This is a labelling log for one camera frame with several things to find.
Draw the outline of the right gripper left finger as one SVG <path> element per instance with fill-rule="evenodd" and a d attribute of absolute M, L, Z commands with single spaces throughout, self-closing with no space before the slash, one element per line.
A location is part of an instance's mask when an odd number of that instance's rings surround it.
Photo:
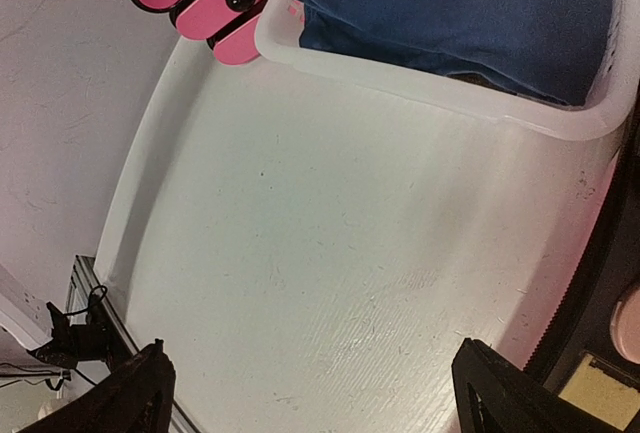
<path fill-rule="evenodd" d="M 145 346 L 90 391 L 24 432 L 167 432 L 175 368 L 160 339 Z"/>

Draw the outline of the white plastic mesh basket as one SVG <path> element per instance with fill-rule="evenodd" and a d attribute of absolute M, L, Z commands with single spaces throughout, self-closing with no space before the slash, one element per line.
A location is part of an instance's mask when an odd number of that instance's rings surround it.
<path fill-rule="evenodd" d="M 601 138 L 633 111 L 639 82 L 639 0 L 613 0 L 607 47 L 583 107 L 562 108 L 471 83 L 360 58 L 303 49 L 303 10 L 269 0 L 255 40 L 267 60 L 302 73 L 358 85 L 429 107 L 506 122 L 566 141 Z"/>

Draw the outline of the blue item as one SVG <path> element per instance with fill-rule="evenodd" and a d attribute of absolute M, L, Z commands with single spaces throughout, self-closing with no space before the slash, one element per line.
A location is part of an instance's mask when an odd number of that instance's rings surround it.
<path fill-rule="evenodd" d="M 613 0 L 298 0 L 307 49 L 458 77 L 580 106 L 607 46 Z"/>

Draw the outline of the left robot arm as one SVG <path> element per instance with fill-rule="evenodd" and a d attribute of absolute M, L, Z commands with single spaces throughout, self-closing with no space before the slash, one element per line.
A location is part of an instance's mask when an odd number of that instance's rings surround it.
<path fill-rule="evenodd" d="M 46 303 L 32 295 L 4 266 L 1 266 L 1 327 L 28 353 L 53 337 L 53 322 Z"/>

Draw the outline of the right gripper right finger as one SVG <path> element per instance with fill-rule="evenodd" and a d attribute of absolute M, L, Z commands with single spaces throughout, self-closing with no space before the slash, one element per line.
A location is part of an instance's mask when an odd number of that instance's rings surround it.
<path fill-rule="evenodd" d="M 593 432 L 595 419 L 532 380 L 480 340 L 451 365 L 463 432 Z"/>

